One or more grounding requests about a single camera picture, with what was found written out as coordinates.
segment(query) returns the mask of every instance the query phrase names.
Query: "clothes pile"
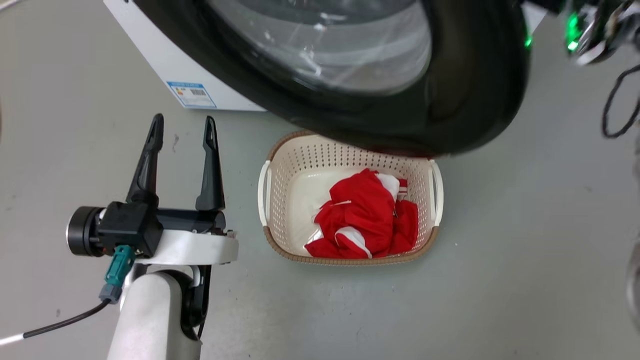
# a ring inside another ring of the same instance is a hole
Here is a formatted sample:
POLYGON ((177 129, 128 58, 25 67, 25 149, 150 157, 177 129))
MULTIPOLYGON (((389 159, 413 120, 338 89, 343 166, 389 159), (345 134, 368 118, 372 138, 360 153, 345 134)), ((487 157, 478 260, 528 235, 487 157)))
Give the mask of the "clothes pile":
POLYGON ((305 248, 317 258, 372 259, 409 251, 418 237, 418 207, 399 199, 407 182, 365 169, 336 183, 314 222, 321 234, 305 248))

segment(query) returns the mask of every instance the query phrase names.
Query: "door glass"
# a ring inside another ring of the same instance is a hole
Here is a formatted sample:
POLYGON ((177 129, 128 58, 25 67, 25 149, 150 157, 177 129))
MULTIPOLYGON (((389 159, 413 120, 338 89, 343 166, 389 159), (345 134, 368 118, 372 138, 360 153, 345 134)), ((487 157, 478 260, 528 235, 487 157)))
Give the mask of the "door glass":
POLYGON ((258 51, 295 76, 386 95, 426 71, 431 30, 418 0, 207 0, 258 51))

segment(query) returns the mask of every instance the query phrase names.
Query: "laundry basket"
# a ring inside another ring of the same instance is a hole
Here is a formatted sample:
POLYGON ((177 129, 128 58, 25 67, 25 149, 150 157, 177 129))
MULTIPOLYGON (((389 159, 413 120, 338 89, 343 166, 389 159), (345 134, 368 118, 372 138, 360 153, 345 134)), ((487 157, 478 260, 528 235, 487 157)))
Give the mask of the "laundry basket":
POLYGON ((438 234, 444 194, 433 160, 378 154, 308 131, 289 134, 272 148, 258 180, 258 211, 267 241, 283 257, 337 266, 411 261, 429 250, 438 234), (330 200, 329 189, 365 168, 406 179, 406 200, 418 205, 418 239, 411 251, 374 259, 313 258, 305 245, 318 232, 313 217, 330 200))

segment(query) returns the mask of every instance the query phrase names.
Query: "basket bottom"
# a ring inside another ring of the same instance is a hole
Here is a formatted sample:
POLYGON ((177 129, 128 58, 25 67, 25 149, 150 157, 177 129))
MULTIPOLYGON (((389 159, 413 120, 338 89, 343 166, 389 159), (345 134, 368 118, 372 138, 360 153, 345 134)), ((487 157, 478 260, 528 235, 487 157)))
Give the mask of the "basket bottom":
MULTIPOLYGON (((355 175, 366 167, 325 167, 308 169, 296 174, 289 183, 287 194, 287 252, 300 256, 311 256, 305 245, 320 235, 320 227, 314 217, 320 207, 329 201, 329 190, 338 181, 355 175)), ((384 172, 399 177, 399 174, 384 172)))

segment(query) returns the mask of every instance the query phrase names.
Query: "green light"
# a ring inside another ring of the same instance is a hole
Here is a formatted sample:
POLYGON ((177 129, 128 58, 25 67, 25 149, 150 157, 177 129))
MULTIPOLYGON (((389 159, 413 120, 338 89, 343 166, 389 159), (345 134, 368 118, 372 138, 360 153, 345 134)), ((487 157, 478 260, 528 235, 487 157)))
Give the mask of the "green light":
POLYGON ((569 49, 569 51, 576 50, 581 36, 580 19, 576 13, 572 13, 566 21, 566 31, 564 33, 566 48, 569 49))
POLYGON ((578 43, 575 41, 572 41, 569 43, 569 45, 566 46, 567 49, 569 49, 569 51, 573 51, 578 47, 578 43))

